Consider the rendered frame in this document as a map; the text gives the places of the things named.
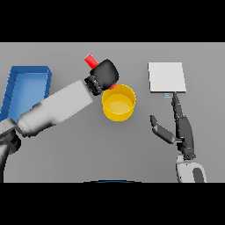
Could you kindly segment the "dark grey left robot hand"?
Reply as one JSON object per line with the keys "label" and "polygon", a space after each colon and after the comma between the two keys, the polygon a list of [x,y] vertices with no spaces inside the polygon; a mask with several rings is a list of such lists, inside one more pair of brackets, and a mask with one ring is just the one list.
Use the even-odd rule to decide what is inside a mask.
{"label": "dark grey left robot hand", "polygon": [[98,96],[102,91],[110,89],[119,80],[119,72],[114,64],[106,59],[95,69],[90,71],[90,75],[84,79],[88,89],[94,96]]}

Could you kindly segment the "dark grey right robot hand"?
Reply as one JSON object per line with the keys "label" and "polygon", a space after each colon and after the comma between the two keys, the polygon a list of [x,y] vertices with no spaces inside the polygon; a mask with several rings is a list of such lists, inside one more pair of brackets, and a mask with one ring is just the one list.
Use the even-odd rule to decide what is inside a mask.
{"label": "dark grey right robot hand", "polygon": [[171,105],[174,112],[174,120],[176,133],[173,134],[165,127],[160,125],[154,115],[149,116],[153,133],[169,144],[177,144],[185,160],[193,160],[196,158],[194,153],[194,140],[192,126],[188,118],[184,115],[181,103],[176,92],[173,93]]}

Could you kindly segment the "red beaker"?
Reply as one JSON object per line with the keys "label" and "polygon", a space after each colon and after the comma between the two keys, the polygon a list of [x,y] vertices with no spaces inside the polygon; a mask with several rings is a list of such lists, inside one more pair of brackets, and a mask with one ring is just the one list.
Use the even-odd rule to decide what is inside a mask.
{"label": "red beaker", "polygon": [[97,62],[91,54],[88,54],[84,60],[91,67],[90,74],[102,91],[111,90],[116,86],[119,80],[119,73],[110,60],[106,59],[102,62]]}

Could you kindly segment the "yellow bowl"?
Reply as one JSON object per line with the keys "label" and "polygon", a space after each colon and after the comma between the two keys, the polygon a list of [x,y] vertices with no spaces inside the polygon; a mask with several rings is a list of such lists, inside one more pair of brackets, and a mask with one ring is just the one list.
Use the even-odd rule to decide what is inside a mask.
{"label": "yellow bowl", "polygon": [[135,108],[134,91],[125,84],[117,84],[113,89],[102,94],[102,110],[107,119],[112,121],[128,120]]}

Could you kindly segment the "pale square measuring scale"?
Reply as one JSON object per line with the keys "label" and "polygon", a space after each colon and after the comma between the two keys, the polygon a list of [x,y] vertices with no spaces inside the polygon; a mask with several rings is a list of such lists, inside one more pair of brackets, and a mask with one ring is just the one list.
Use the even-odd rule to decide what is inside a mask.
{"label": "pale square measuring scale", "polygon": [[152,93],[186,93],[181,62],[149,62],[149,90]]}

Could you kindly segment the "blue tray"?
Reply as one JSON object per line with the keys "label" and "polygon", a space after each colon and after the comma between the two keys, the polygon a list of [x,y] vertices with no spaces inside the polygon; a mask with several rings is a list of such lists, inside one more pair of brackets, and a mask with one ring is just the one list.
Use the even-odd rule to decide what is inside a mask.
{"label": "blue tray", "polygon": [[48,66],[11,66],[2,106],[0,121],[13,119],[49,96],[52,72]]}

